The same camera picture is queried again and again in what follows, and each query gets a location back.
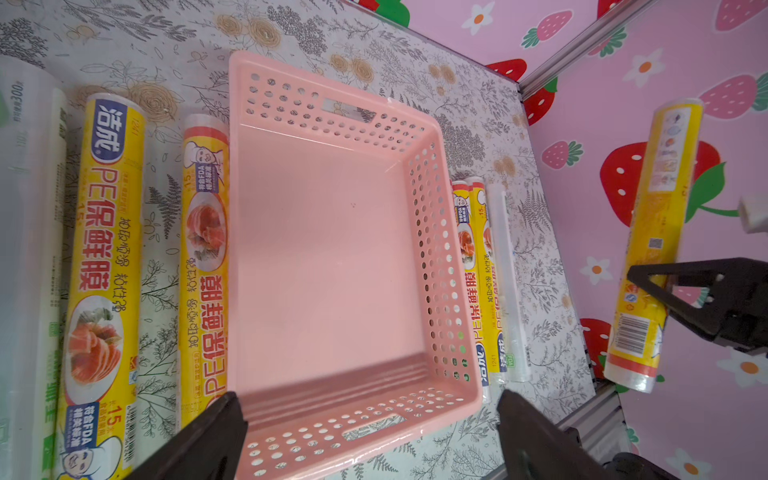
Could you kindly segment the yellow wrap roll red label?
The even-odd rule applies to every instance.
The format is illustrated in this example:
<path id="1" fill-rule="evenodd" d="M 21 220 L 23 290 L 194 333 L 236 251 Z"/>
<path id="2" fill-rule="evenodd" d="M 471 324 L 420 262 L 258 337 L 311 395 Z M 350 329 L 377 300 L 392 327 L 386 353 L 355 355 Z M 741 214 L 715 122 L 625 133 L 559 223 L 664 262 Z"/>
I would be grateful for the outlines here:
<path id="1" fill-rule="evenodd" d="M 472 187 L 468 182 L 458 180 L 452 183 L 452 189 L 454 212 L 458 229 L 458 243 L 464 269 L 464 282 L 469 301 L 470 324 L 482 385 L 482 398 L 483 403 L 488 404 L 491 400 L 491 389 L 486 355 L 486 342 L 482 323 L 482 310 L 479 302 L 479 250 L 476 244 L 473 228 L 471 205 Z"/>

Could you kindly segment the clear white wrap roll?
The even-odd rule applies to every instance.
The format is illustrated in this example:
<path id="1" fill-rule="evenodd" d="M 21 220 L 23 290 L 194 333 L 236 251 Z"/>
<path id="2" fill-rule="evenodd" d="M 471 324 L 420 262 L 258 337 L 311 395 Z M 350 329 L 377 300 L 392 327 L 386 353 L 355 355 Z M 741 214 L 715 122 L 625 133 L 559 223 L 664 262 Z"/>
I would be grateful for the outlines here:
<path id="1" fill-rule="evenodd" d="M 516 282 L 506 190 L 501 184 L 492 183 L 486 187 L 486 193 L 505 336 L 507 377 L 509 381 L 523 383 L 531 380 L 532 371 Z"/>

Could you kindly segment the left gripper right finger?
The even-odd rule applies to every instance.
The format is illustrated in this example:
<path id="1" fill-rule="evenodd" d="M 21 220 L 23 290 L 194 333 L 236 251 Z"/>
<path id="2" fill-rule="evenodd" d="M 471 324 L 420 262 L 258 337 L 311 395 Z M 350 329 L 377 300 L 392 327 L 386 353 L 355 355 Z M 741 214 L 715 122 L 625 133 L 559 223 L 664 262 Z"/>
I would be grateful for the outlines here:
<path id="1" fill-rule="evenodd" d="M 502 392 L 498 432 L 509 479 L 598 479 L 600 465 L 522 395 Z"/>

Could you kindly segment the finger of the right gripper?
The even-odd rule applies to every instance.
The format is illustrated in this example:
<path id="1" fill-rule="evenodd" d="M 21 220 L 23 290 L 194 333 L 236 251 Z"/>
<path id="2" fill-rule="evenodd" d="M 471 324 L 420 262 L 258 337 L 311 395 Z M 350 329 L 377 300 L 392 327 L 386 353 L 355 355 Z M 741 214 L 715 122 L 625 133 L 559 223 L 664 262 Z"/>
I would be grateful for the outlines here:
<path id="1" fill-rule="evenodd" d="M 767 263 L 728 258 L 636 265 L 628 280 L 701 339 L 745 354 L 767 352 Z"/>

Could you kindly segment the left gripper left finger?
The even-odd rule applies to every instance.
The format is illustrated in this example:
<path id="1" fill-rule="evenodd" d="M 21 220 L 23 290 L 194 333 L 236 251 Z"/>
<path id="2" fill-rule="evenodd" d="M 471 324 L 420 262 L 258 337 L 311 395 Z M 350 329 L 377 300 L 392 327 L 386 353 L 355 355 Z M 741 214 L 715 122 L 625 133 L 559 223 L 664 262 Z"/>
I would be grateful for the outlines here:
<path id="1" fill-rule="evenodd" d="M 248 423 L 234 392 L 214 401 L 130 475 L 128 480 L 217 479 L 236 475 Z"/>

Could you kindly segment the yellow wrap roll blue label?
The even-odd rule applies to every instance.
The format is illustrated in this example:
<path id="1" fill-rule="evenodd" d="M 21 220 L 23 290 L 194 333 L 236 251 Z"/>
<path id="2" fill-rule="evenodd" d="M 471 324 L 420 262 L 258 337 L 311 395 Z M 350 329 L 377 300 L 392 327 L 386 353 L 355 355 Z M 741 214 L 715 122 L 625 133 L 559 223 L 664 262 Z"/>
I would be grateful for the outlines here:
<path id="1" fill-rule="evenodd" d="M 477 273 L 479 306 L 481 310 L 485 352 L 490 382 L 504 385 L 507 382 L 506 349 L 496 281 L 496 268 L 492 245 L 492 232 L 488 214 L 488 198 L 482 178 L 468 177 L 470 186 L 471 219 L 474 241 L 478 254 Z"/>

